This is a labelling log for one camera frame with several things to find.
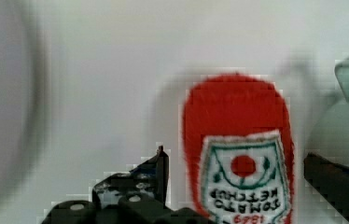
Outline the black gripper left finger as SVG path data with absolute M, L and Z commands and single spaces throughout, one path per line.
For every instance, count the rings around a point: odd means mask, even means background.
M 144 193 L 165 203 L 169 179 L 169 156 L 164 146 L 156 154 L 126 173 L 114 173 L 97 183 L 91 191 L 92 202 L 98 209 L 117 205 L 130 193 Z

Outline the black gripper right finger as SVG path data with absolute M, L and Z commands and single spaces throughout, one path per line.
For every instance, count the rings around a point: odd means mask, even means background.
M 349 167 L 309 153 L 304 178 L 349 221 Z

